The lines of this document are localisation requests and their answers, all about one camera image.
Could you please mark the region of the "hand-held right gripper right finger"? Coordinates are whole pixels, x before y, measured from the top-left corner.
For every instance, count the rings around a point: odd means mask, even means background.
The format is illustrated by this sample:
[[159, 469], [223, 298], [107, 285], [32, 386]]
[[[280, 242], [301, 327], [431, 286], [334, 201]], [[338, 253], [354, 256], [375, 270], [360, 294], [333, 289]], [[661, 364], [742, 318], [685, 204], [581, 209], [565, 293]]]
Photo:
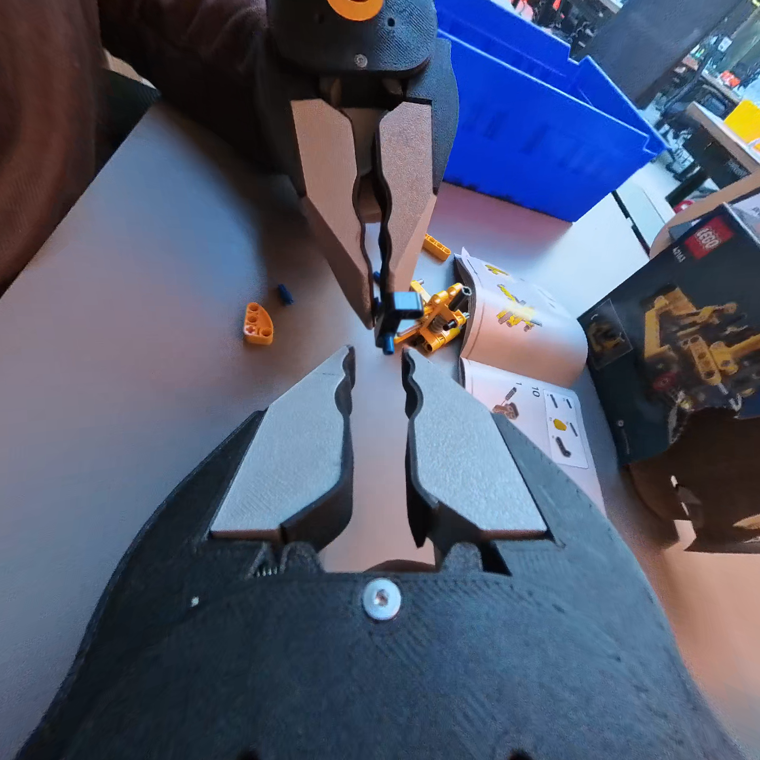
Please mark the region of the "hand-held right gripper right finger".
[[533, 540], [548, 527], [488, 408], [438, 365], [402, 354], [407, 519], [417, 546]]

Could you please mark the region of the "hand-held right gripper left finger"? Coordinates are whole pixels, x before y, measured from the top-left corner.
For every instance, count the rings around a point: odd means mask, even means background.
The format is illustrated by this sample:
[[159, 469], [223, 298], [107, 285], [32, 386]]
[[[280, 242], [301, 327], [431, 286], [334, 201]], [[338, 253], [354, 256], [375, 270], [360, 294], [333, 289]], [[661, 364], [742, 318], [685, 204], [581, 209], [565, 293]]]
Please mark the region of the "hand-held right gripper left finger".
[[353, 512], [355, 349], [344, 346], [264, 412], [210, 524], [211, 536], [321, 551]]

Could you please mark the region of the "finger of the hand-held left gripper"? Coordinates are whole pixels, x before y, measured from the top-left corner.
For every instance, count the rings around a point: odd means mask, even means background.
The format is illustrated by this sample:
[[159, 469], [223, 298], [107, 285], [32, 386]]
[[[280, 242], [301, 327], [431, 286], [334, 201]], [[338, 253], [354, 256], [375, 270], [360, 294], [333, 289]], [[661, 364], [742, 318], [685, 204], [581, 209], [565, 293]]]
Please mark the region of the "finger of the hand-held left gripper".
[[366, 252], [362, 178], [372, 169], [381, 112], [339, 109], [322, 98], [292, 100], [290, 108], [303, 180], [301, 205], [347, 302], [366, 328], [375, 325], [375, 286]]
[[382, 117], [375, 171], [382, 208], [382, 289], [406, 291], [435, 206], [431, 106], [406, 101]]

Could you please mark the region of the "black lego connector piece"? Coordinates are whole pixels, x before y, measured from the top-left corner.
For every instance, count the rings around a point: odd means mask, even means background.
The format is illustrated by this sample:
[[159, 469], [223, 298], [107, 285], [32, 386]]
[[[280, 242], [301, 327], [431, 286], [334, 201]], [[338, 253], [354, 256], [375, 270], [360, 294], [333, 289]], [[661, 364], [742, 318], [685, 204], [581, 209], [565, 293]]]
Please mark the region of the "black lego connector piece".
[[375, 299], [375, 346], [383, 334], [393, 334], [394, 342], [400, 326], [406, 321], [417, 321], [423, 317], [423, 300], [411, 290], [406, 292], [383, 293], [382, 298]]

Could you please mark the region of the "orange curved lego piece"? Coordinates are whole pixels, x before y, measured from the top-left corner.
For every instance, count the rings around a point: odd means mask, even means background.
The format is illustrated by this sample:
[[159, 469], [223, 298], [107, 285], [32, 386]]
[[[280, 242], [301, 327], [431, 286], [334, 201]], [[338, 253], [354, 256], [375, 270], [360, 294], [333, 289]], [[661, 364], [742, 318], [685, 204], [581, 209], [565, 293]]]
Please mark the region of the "orange curved lego piece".
[[268, 311], [258, 302], [245, 307], [242, 337], [247, 344], [270, 346], [274, 341], [274, 323]]

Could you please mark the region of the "open lego instruction booklet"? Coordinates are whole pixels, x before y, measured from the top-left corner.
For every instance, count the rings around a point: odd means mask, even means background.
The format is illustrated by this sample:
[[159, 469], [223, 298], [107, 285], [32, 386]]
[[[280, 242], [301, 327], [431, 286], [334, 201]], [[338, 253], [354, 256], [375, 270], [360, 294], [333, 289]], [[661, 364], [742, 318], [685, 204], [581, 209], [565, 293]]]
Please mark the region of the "open lego instruction booklet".
[[604, 514], [603, 496], [571, 386], [587, 360], [578, 321], [550, 294], [504, 264], [466, 249], [454, 256], [471, 290], [460, 353], [462, 385], [516, 426]]

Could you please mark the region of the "yellow lego assembly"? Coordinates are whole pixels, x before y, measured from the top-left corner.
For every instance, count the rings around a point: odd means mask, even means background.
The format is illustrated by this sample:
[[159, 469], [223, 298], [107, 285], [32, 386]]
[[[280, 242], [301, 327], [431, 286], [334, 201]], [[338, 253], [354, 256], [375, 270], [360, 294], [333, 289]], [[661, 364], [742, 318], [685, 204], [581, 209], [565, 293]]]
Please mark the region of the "yellow lego assembly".
[[473, 291], [462, 283], [455, 283], [430, 295], [423, 287], [423, 280], [412, 280], [410, 290], [422, 299], [423, 316], [394, 337], [394, 346], [406, 344], [430, 355], [459, 336], [466, 326]]

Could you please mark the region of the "black lego set box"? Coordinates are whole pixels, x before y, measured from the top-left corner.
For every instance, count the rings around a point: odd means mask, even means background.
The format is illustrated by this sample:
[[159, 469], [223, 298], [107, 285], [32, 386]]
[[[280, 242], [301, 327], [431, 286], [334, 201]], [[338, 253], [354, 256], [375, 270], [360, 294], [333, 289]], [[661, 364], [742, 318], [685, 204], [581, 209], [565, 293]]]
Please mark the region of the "black lego set box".
[[690, 521], [692, 552], [758, 555], [758, 193], [687, 223], [578, 322], [642, 502]]

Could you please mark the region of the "blue plastic bin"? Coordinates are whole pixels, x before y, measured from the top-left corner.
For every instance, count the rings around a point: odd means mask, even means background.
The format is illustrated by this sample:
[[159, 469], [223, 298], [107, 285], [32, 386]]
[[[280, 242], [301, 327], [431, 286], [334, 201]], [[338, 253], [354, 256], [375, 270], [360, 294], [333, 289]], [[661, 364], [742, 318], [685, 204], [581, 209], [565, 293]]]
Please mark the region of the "blue plastic bin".
[[435, 9], [440, 32], [640, 131], [651, 158], [665, 151], [660, 134], [591, 57], [573, 60], [567, 43], [495, 2], [436, 1]]
[[459, 92], [447, 183], [574, 223], [665, 150], [594, 61], [537, 27], [444, 15], [439, 35]]

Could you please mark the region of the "dark partition panel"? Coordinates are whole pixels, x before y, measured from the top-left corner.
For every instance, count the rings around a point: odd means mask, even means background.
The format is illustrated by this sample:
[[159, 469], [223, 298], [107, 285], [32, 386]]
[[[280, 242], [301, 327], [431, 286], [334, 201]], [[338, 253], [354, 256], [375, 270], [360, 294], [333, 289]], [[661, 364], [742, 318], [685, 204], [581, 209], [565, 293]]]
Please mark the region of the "dark partition panel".
[[736, 2], [630, 1], [588, 43], [591, 58], [639, 109], [663, 86], [667, 74]]

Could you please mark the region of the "person's brown clothing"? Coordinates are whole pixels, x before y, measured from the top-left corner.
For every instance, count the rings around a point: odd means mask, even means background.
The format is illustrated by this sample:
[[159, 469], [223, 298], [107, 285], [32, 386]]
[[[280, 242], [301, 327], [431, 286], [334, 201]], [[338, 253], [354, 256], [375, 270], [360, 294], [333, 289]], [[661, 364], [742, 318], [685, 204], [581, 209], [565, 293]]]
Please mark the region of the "person's brown clothing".
[[260, 1], [1, 3], [1, 284], [92, 182], [107, 51], [249, 161], [272, 168], [255, 72]]

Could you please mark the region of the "yellow box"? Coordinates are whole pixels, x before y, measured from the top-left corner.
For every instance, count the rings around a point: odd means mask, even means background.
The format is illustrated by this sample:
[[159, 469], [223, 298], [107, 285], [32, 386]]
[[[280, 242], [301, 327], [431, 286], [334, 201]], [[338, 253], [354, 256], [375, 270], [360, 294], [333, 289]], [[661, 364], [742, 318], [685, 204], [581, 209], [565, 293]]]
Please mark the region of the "yellow box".
[[741, 141], [758, 150], [759, 106], [752, 100], [742, 100], [724, 119], [724, 124]]

